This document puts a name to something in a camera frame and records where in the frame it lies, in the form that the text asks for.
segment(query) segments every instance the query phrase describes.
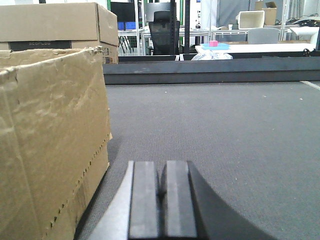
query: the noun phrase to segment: plastic bag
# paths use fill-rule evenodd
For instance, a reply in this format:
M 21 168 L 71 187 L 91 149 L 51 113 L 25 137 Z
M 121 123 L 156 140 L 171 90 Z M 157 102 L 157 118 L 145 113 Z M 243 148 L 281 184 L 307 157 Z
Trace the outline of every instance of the plastic bag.
M 225 59 L 233 59 L 233 57 L 228 53 L 214 53 L 210 50 L 205 50 L 202 53 L 198 53 L 195 55 L 191 61 L 198 60 L 225 60 Z

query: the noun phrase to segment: black mesh office chair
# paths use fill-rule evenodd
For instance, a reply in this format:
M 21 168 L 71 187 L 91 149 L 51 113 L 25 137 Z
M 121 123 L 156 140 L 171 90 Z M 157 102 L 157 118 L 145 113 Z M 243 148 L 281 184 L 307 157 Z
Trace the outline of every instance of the black mesh office chair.
M 180 22 L 175 21 L 175 53 L 179 54 L 179 28 Z M 170 55 L 171 32 L 170 11 L 154 12 L 153 22 L 149 22 L 151 39 L 153 42 L 153 55 Z

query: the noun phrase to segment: chair headrest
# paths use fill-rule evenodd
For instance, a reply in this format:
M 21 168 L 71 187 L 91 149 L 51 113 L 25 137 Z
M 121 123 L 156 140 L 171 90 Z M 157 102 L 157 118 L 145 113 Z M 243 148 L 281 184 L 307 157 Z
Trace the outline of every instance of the chair headrest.
M 169 22 L 170 21 L 170 11 L 155 11 L 153 14 L 154 22 Z

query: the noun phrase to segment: white chair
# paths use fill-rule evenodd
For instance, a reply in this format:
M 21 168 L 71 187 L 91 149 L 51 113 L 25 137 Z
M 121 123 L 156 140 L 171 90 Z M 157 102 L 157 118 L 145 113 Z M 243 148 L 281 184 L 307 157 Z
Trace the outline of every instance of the white chair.
M 259 27 L 248 30 L 248 44 L 277 44 L 279 30 L 273 27 Z

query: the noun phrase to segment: gray carpet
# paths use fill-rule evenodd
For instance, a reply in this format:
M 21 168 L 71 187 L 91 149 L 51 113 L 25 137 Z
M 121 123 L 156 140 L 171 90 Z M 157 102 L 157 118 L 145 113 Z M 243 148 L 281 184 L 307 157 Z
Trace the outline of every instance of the gray carpet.
M 111 167 L 77 232 L 85 240 L 128 160 L 193 161 L 211 187 L 281 240 L 320 239 L 320 91 L 300 82 L 108 86 Z

